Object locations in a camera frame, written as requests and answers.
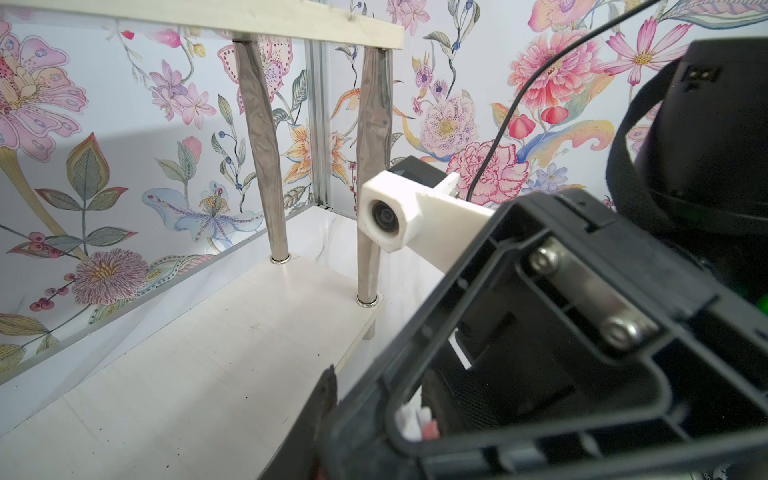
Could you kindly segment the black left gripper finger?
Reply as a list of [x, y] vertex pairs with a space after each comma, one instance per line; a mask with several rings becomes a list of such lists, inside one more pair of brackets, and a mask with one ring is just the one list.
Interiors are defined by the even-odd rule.
[[325, 418], [338, 404], [338, 383], [334, 366], [325, 369], [288, 435], [261, 472], [265, 479], [325, 479], [321, 466], [318, 436]]

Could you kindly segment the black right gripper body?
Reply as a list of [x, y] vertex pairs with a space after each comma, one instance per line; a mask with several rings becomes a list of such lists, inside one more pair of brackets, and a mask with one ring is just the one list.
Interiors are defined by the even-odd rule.
[[[395, 413], [429, 407], [437, 440]], [[767, 318], [583, 192], [501, 207], [325, 423], [331, 479], [618, 479], [767, 458]]]

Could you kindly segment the pink white round figurine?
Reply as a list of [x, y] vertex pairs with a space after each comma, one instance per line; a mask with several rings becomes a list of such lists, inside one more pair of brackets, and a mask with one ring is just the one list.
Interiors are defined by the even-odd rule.
[[432, 441], [441, 436], [438, 421], [429, 407], [404, 405], [395, 413], [395, 423], [401, 436], [409, 442]]

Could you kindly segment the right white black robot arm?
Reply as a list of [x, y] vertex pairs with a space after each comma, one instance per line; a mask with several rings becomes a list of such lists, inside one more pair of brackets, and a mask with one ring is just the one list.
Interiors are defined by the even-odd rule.
[[413, 159], [365, 185], [364, 231], [444, 279], [324, 423], [328, 478], [766, 477], [766, 40], [664, 67], [606, 179], [493, 211]]

